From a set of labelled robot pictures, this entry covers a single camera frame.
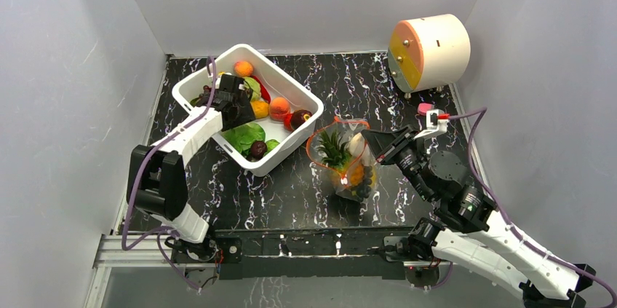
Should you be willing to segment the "clear zip top bag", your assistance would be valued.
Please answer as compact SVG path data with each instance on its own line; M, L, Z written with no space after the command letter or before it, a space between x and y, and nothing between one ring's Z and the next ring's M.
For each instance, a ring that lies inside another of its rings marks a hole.
M322 168L335 194L354 202L363 202L375 188L376 161L362 136L369 128L363 119L336 117L307 141L308 158Z

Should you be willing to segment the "red toy peach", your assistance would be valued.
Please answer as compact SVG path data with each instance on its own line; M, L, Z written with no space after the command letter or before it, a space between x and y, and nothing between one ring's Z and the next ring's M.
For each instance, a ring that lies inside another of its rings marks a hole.
M278 122L284 121L284 118L290 113L290 103L286 98L273 98L269 103L269 116Z

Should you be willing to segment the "orange toy pineapple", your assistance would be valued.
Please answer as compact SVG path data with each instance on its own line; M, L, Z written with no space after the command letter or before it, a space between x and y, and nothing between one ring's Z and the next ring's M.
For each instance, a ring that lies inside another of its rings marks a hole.
M362 166L360 164L351 166L354 158L348 151L348 144L349 142L343 139L337 130L333 130L331 133L323 130L318 135L317 151L323 154L322 164L339 174L344 173L352 186L352 175L357 168L360 169L359 172L361 173Z

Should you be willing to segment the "dark blue toy grapes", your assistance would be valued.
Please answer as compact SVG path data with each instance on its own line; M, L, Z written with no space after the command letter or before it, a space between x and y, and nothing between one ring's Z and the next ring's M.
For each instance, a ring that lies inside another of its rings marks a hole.
M373 190L374 181L374 168L369 166L362 166L362 172L357 168L352 175L352 194L361 200L370 196Z

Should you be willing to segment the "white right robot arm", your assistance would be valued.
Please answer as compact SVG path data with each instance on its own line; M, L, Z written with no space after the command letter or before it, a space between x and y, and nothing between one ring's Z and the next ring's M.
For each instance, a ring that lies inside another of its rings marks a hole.
M421 199L435 204L436 220L422 218L406 238L385 238L384 257L460 264L521 296L525 307L586 306L580 293L592 285L595 271L552 261L547 250L536 253L537 244L506 224L497 204L474 187L456 154L428 154L411 127L361 134L379 164L397 166Z

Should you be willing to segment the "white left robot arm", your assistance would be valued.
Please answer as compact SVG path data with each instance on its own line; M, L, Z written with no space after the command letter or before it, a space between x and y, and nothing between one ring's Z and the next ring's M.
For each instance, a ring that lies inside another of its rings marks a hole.
M136 146L130 156L128 210L160 220L166 232L190 243L199 261L214 258L218 247L207 235L208 223L188 203L186 165L212 136L255 120L251 97L242 78L214 76L180 124L156 143Z

